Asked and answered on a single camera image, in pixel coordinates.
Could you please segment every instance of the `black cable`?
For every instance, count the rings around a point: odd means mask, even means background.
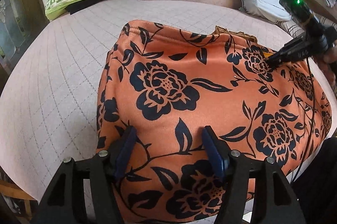
[[[312,105],[312,117],[311,117],[311,125],[310,125],[310,133],[309,133],[309,137],[308,137],[308,141],[307,141],[307,145],[305,147],[305,150],[304,150],[304,154],[303,154],[303,157],[301,159],[301,163],[297,169],[297,172],[296,174],[294,175],[294,177],[292,178],[291,180],[291,184],[294,182],[294,180],[296,179],[297,175],[299,174],[299,171],[304,163],[304,159],[305,159],[305,156],[307,154],[307,151],[308,151],[308,148],[309,148],[309,144],[310,144],[310,141],[311,141],[311,136],[315,130],[315,127],[314,127],[314,119],[315,119],[315,88],[314,88],[314,81],[313,81],[313,78],[312,78],[312,75],[311,75],[311,70],[310,70],[310,65],[309,65],[309,59],[307,58],[307,65],[308,65],[308,71],[309,71],[309,75],[310,75],[310,81],[311,81],[311,89],[312,89],[312,99],[313,99],[313,105]]]

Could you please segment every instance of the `human hand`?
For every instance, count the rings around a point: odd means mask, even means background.
[[[317,63],[318,67],[323,72],[324,76],[328,80],[330,86],[333,88],[336,85],[336,75],[330,68],[330,63],[337,61],[337,40],[335,41],[335,47],[329,48],[324,55],[314,56],[313,59]]]

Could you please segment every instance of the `orange fabric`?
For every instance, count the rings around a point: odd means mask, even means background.
[[[188,222],[218,212],[224,189],[202,147],[201,129],[248,157],[272,156],[287,174],[300,163],[316,100],[308,157],[331,127],[319,83],[304,62],[276,70],[256,43],[230,34],[199,35],[147,21],[126,24],[98,91],[97,152],[127,125],[138,140],[114,186],[126,221]],[[247,199],[254,195],[250,181]]]

